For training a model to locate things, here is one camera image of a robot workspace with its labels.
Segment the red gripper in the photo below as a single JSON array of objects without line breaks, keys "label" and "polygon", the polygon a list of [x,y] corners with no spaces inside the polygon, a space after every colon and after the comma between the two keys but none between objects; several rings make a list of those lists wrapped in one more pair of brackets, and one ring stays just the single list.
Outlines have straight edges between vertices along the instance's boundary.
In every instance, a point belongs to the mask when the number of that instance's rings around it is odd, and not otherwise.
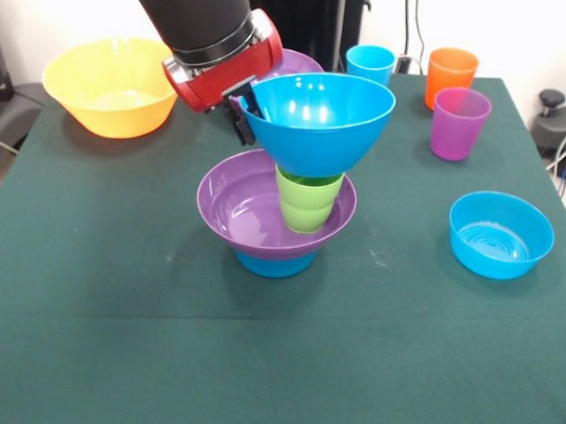
[{"label": "red gripper", "polygon": [[[218,106],[224,100],[226,91],[243,81],[262,78],[283,62],[283,43],[268,14],[260,8],[255,9],[250,13],[248,23],[254,26],[254,31],[247,45],[225,60],[206,67],[183,65],[173,57],[163,61],[165,77],[171,87],[196,113]],[[243,97],[246,110],[263,118],[251,86],[244,87]],[[243,146],[256,143],[244,112],[233,96],[227,98],[226,117]]]}]

